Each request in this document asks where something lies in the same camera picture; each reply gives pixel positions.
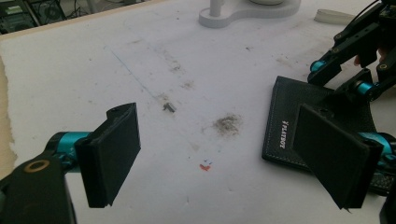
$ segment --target red spot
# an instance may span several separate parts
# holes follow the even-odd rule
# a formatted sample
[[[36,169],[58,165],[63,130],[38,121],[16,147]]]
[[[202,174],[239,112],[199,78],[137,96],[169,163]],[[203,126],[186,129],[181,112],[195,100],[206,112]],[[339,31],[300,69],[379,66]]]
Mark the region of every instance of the red spot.
[[[200,164],[199,167],[201,167],[201,169],[203,169],[205,171],[209,171],[209,169],[210,169],[210,166],[204,166],[202,164]]]

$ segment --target white table surface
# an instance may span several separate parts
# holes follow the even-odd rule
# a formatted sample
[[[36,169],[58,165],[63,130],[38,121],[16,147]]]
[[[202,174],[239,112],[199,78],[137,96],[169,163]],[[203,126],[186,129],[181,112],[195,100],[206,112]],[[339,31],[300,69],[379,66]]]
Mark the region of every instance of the white table surface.
[[[142,149],[113,206],[89,208],[80,175],[67,175],[79,223],[379,223],[383,197],[340,211],[312,175],[261,158],[276,76],[306,80],[343,29],[313,21],[317,10],[357,14],[369,2],[304,0],[292,17],[216,30],[198,23],[209,1],[168,0],[2,40],[16,165],[54,133],[92,131],[136,102]],[[360,70],[343,69],[328,87]],[[395,93],[372,106],[393,135]],[[237,131],[216,128],[227,116]]]

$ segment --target brass ring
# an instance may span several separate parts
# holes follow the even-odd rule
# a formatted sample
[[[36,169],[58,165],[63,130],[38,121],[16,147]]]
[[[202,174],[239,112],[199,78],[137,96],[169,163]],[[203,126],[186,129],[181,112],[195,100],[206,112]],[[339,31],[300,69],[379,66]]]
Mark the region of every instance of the brass ring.
[[[44,170],[49,165],[50,162],[47,160],[32,161],[24,167],[23,171],[26,173],[35,173]]]

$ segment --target leather wallet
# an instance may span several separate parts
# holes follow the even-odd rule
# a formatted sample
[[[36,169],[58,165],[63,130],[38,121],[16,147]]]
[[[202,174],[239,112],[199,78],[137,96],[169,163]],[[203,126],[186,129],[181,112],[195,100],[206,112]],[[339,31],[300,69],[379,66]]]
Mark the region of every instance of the leather wallet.
[[[333,120],[352,133],[376,132],[369,103],[353,105],[335,102],[329,100],[332,99],[330,97],[332,93],[332,89],[277,77],[268,114],[262,157],[267,161],[310,171],[306,162],[292,146],[301,105],[312,105],[332,111]],[[375,172],[369,190],[385,196],[392,182],[391,175]]]

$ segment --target white cylindrical object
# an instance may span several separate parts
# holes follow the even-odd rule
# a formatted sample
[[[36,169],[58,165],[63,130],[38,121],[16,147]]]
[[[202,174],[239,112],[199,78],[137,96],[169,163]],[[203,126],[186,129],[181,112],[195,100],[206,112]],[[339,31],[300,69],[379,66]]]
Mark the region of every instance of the white cylindrical object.
[[[212,17],[219,17],[221,13],[222,0],[210,0],[210,12]]]

